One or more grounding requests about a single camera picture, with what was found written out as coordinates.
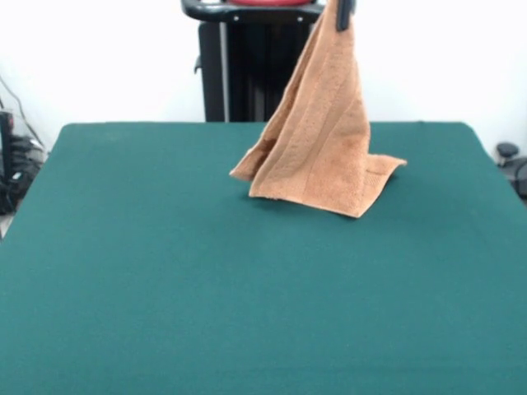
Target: black machine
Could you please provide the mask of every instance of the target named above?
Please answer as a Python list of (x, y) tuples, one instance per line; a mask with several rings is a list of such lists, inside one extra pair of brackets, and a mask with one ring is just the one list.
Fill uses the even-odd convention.
[(13, 115), (0, 110), (0, 216), (16, 211), (44, 160), (43, 150), (32, 138), (16, 135), (14, 129)]
[(500, 156), (501, 172), (511, 183), (514, 190), (524, 199), (527, 199), (527, 156), (517, 157), (520, 153), (518, 146), (509, 142), (497, 145)]
[[(282, 99), (313, 24), (313, 0), (181, 0), (199, 26), (207, 122), (266, 122)], [(347, 29), (355, 0), (339, 0), (337, 30)]]

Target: cable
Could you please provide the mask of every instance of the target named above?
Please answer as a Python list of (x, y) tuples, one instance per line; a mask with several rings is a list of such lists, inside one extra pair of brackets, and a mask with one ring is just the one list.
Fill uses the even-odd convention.
[(22, 119), (23, 119), (24, 123), (26, 124), (27, 128), (30, 129), (30, 132), (33, 135), (33, 137), (36, 139), (37, 142), (39, 142), (39, 144), (42, 147), (45, 147), (45, 145), (42, 142), (42, 140), (40, 140), (39, 135), (36, 134), (35, 130), (31, 127), (30, 123), (27, 121), (26, 114), (24, 114), (24, 108), (22, 107), (22, 102), (21, 102), (20, 98), (15, 94), (15, 92), (13, 92), (11, 90), (9, 85), (3, 80), (1, 74), (0, 74), (0, 83), (2, 83), (3, 87), (6, 88), (6, 91), (9, 93), (9, 95), (11, 95), (13, 97), (13, 99), (15, 99), (15, 101), (18, 103), (18, 109), (20, 111), (20, 116), (22, 117)]
[(2, 152), (0, 160), (0, 215), (13, 214), (42, 167), (37, 142), (32, 136), (12, 135), (11, 113), (0, 112)]

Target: white wall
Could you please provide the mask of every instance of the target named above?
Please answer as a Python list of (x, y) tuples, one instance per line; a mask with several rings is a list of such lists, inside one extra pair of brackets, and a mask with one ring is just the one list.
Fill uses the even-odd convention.
[[(0, 73), (49, 144), (69, 122), (204, 119), (198, 23), (179, 0), (0, 3)], [(371, 119), (462, 120), (489, 151), (501, 140), (527, 151), (523, 3), (358, 0)]]

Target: green tablecloth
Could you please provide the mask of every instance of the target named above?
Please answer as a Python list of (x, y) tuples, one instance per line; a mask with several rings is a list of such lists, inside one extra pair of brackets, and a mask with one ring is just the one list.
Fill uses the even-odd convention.
[(261, 124), (65, 128), (0, 245), (1, 394), (525, 394), (527, 210), (458, 123), (352, 220), (247, 197)]

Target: terry cloth towel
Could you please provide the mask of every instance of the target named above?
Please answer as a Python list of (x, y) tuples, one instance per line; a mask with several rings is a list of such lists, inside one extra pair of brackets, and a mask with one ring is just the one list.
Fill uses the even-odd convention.
[(337, 8), (328, 0), (280, 105), (231, 175), (252, 181), (251, 197), (360, 217), (406, 161), (368, 154), (352, 19), (337, 32)]

